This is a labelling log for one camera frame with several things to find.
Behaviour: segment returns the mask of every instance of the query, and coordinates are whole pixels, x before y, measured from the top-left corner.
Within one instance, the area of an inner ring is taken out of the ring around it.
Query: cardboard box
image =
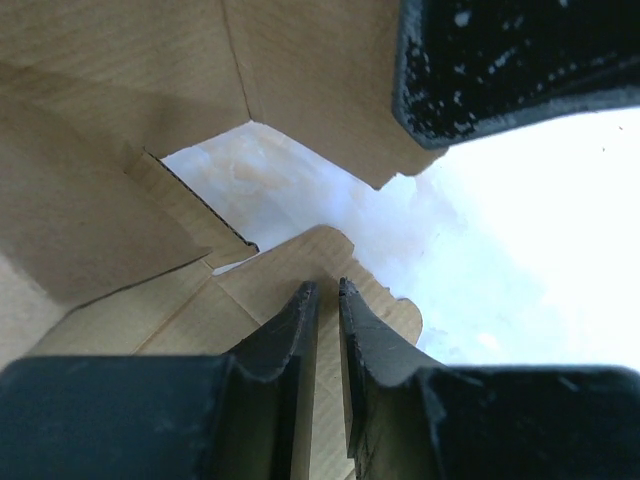
[[[336,281],[354,277],[414,342],[417,309],[330,229],[212,278],[255,246],[155,159],[253,119],[374,187],[420,172],[440,152],[420,149],[391,115],[397,14],[387,0],[3,2],[0,363],[54,325],[32,353],[224,351],[296,282],[317,279],[329,300],[312,476],[353,475]]]

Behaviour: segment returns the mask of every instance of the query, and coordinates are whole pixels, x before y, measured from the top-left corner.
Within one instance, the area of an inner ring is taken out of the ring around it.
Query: black object
[[[340,282],[347,450],[359,480],[640,478],[640,378],[447,368]]]
[[[306,479],[318,292],[209,357],[43,357],[0,376],[0,478]]]
[[[434,149],[640,104],[638,0],[403,0],[393,113]]]

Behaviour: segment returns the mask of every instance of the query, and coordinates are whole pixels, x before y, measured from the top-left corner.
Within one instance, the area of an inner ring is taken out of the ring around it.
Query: box flap
[[[70,310],[210,251],[62,120],[6,99],[0,171],[4,360]]]
[[[77,312],[47,335],[33,353],[222,353],[277,313],[300,282],[315,280],[321,288],[321,307],[311,478],[343,479],[352,472],[353,461],[346,458],[342,406],[338,336],[340,277],[353,280],[372,310],[412,343],[415,344],[422,329],[418,309],[409,301],[396,301],[352,258],[352,253],[353,245],[339,231],[318,227],[203,283],[195,279],[198,277],[195,272],[193,280],[183,285],[174,283],[174,291],[168,290],[168,283],[157,284],[158,291],[171,298],[189,299],[177,308],[171,304],[175,308],[172,314],[164,308],[141,308],[141,301],[127,307],[124,301],[127,292],[123,292],[118,294],[121,303],[112,303],[110,307],[108,316],[112,321],[101,323],[111,325],[109,332],[103,328],[86,328],[83,325],[86,319],[79,318],[81,312]],[[152,283],[143,287],[150,288]],[[145,295],[149,302],[164,296],[151,295],[149,291]],[[105,305],[112,299],[115,296],[86,310],[95,312],[100,304]],[[151,323],[157,326],[152,334],[150,323],[137,318],[144,315],[148,319],[150,314],[156,317]],[[144,327],[129,328],[129,324]]]
[[[0,94],[56,112],[126,166],[246,122],[220,0],[8,0]]]
[[[211,268],[246,260],[258,253],[211,207],[156,158],[148,153],[125,170],[125,173],[191,234],[200,245],[212,248],[205,257]]]
[[[399,5],[226,2],[252,119],[374,188],[424,170],[443,151],[423,150],[391,113]]]

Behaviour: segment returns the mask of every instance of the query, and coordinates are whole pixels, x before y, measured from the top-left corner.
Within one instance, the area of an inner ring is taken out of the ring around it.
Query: white surface
[[[165,161],[262,251],[340,229],[440,361],[640,368],[639,147],[628,110],[457,146],[380,191],[255,123]]]

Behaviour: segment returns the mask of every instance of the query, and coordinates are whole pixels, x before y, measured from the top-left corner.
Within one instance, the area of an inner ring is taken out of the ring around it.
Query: speckled black surface
[[[403,2],[393,112],[425,148],[638,104],[638,0]]]

